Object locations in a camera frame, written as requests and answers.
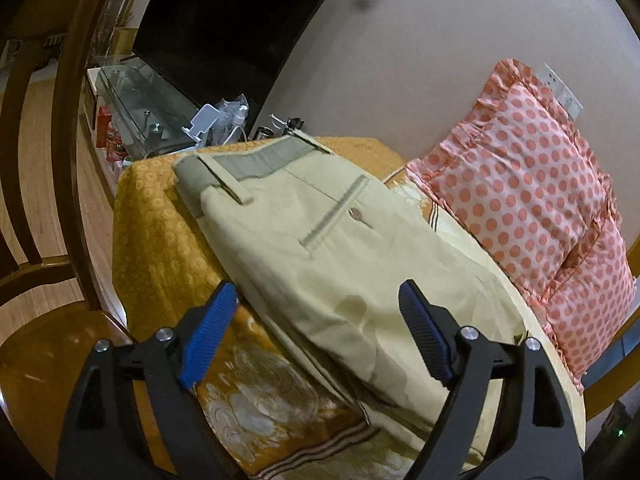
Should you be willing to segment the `pink polka dot pillow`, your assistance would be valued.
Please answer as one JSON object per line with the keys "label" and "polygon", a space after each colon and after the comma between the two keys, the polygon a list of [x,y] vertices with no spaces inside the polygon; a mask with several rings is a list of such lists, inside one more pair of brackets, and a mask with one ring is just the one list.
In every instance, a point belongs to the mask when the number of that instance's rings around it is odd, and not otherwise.
{"label": "pink polka dot pillow", "polygon": [[601,211],[562,263],[544,303],[550,338],[576,385],[628,318],[636,292],[620,215]]}
{"label": "pink polka dot pillow", "polygon": [[611,194],[567,112],[515,58],[497,63],[469,115],[407,172],[535,300]]}

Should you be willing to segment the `white phone stand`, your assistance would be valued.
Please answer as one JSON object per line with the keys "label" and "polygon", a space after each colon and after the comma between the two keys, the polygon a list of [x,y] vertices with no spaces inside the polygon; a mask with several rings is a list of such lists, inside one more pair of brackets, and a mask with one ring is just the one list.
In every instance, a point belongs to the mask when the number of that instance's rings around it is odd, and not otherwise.
{"label": "white phone stand", "polygon": [[206,143],[210,128],[220,116],[220,111],[213,105],[203,105],[190,120],[189,127],[182,127],[182,131],[195,142],[196,146],[203,146]]}

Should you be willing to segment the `yellow floral bed sheet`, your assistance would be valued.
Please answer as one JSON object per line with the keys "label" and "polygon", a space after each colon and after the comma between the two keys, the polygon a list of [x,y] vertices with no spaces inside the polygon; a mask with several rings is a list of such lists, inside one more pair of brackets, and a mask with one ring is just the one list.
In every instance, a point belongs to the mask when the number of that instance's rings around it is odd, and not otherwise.
{"label": "yellow floral bed sheet", "polygon": [[[176,326],[186,312],[204,306],[218,285],[230,282],[238,294],[238,305],[213,363],[195,388],[195,397],[209,428],[236,461],[242,476],[410,479],[408,471],[434,429],[447,400],[447,388],[442,386],[446,399],[427,435],[402,436],[373,425],[360,408],[348,404],[305,370],[224,272],[198,222],[183,203],[176,188],[174,166],[178,159],[191,153],[194,152],[140,160],[119,180],[114,211],[113,282],[126,309],[130,332],[147,340],[160,326]],[[500,278],[526,327],[522,336],[505,344],[521,344],[528,337],[540,341],[564,391],[577,431],[575,390],[548,337],[515,288],[460,230],[442,231],[429,222],[421,195],[413,186],[399,181],[384,184],[418,206],[425,221],[443,240]],[[500,380],[494,380],[488,386],[464,469],[483,461],[501,385]],[[582,448],[578,431],[577,437]]]}

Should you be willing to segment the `beige khaki pants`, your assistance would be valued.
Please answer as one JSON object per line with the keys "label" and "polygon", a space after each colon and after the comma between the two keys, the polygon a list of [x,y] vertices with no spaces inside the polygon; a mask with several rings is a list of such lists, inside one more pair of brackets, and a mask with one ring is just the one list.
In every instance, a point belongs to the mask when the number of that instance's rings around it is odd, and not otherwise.
{"label": "beige khaki pants", "polygon": [[231,281],[299,364],[373,425],[425,437],[445,389],[398,307],[428,301],[492,340],[526,327],[495,273],[420,208],[302,132],[175,162],[176,188]]}

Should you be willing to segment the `right pink polka dot pillow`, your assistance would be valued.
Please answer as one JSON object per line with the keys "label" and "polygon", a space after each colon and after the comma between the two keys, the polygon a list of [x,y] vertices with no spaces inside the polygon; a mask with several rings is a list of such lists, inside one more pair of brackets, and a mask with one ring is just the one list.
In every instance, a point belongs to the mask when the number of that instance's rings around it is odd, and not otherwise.
{"label": "right pink polka dot pillow", "polygon": [[550,338],[576,385],[628,318],[636,292],[620,215],[601,211],[562,263],[544,303]]}

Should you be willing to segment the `red box on shelf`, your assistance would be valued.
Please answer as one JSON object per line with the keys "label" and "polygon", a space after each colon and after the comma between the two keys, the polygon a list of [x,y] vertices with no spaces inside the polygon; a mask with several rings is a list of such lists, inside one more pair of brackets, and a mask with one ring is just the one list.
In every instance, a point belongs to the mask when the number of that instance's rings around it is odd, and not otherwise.
{"label": "red box on shelf", "polygon": [[106,105],[101,105],[96,114],[96,147],[107,148],[112,141],[112,114]]}

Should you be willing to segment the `glass top side table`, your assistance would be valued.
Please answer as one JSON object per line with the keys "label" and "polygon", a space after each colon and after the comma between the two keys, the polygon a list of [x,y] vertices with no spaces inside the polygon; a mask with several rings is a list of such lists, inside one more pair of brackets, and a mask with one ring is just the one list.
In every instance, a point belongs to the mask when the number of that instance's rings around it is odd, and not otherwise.
{"label": "glass top side table", "polygon": [[196,106],[137,55],[99,56],[87,70],[96,97],[96,114],[106,105],[112,114],[113,141],[106,160],[130,162],[194,148],[183,133]]}

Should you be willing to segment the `left pink polka dot pillow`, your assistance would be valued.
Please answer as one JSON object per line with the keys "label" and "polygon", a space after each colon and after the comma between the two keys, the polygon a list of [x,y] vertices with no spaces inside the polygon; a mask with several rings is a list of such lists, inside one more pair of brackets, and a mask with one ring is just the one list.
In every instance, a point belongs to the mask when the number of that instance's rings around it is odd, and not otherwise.
{"label": "left pink polka dot pillow", "polygon": [[611,194],[567,112],[515,58],[497,63],[469,115],[407,172],[535,300]]}

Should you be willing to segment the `wooden chair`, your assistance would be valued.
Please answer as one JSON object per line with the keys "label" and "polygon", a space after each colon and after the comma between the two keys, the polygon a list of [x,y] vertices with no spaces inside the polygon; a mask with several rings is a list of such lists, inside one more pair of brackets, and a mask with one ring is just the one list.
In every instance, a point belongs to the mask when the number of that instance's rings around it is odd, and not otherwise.
{"label": "wooden chair", "polygon": [[[1,40],[20,44],[1,99],[1,223],[20,249],[1,245],[1,302],[73,282],[77,301],[37,316],[1,345],[1,475],[51,479],[75,382],[101,338],[126,344],[107,310],[80,210],[77,126],[90,44],[105,0],[25,0]],[[29,133],[32,75],[50,37],[63,39],[51,116]]]}

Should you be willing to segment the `white wall socket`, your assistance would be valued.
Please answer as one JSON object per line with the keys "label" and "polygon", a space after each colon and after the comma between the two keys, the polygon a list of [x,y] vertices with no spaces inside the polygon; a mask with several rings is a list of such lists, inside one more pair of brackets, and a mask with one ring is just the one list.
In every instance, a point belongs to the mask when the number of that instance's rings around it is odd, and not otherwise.
{"label": "white wall socket", "polygon": [[576,120],[584,107],[560,76],[549,65],[545,65],[541,70],[538,70],[536,77],[551,90],[555,99],[567,112],[568,117],[571,120]]}

